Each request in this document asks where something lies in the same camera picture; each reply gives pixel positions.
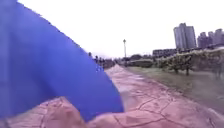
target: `overcast sky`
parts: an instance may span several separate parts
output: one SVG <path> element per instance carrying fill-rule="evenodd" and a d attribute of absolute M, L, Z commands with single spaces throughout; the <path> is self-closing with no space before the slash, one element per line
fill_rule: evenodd
<path fill-rule="evenodd" d="M 19 0 L 86 51 L 106 57 L 175 48 L 181 22 L 200 32 L 224 28 L 222 0 Z"/>

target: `lawn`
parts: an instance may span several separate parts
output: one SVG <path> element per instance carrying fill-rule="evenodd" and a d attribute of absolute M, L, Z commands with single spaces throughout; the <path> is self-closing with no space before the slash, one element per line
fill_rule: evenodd
<path fill-rule="evenodd" d="M 129 70 L 154 79 L 184 96 L 224 114 L 224 78 L 217 79 L 210 72 L 174 72 L 158 68 L 130 67 Z"/>

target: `building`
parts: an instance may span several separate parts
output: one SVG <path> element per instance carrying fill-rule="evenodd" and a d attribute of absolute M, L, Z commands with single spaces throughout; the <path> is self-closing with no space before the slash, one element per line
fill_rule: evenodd
<path fill-rule="evenodd" d="M 212 39 L 214 39 L 214 35 L 215 35 L 214 32 L 212 31 L 208 32 L 208 36 L 211 37 Z"/>
<path fill-rule="evenodd" d="M 216 45 L 216 44 L 223 44 L 222 36 L 223 36 L 222 29 L 217 29 L 215 31 L 215 34 L 214 34 L 213 44 L 214 45 Z"/>
<path fill-rule="evenodd" d="M 174 28 L 174 35 L 177 49 L 186 50 L 197 47 L 193 26 L 186 26 L 185 23 L 181 23 Z"/>
<path fill-rule="evenodd" d="M 206 36 L 205 32 L 202 32 L 198 38 L 198 47 L 199 48 L 207 48 L 208 46 L 212 45 L 213 39 L 212 39 L 212 33 L 210 33 L 210 36 Z"/>

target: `paved path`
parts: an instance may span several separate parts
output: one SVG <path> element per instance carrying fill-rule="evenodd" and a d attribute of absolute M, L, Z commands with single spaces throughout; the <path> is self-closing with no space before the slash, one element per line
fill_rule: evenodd
<path fill-rule="evenodd" d="M 85 124 L 63 97 L 42 103 L 0 128 L 224 128 L 224 117 L 154 80 L 119 66 L 107 70 L 118 88 L 125 113 L 108 113 Z"/>
<path fill-rule="evenodd" d="M 89 123 L 95 128 L 224 128 L 224 116 L 119 66 L 107 71 L 121 93 L 125 113 Z"/>

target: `tree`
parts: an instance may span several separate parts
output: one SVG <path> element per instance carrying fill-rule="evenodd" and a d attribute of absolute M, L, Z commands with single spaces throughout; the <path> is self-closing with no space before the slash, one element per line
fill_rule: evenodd
<path fill-rule="evenodd" d="M 95 62 L 98 64 L 98 56 L 95 56 Z"/>
<path fill-rule="evenodd" d="M 130 57 L 130 60 L 139 60 L 139 59 L 141 59 L 141 58 L 142 58 L 141 55 L 139 55 L 139 54 L 134 54 L 134 55 L 132 55 L 132 56 Z"/>

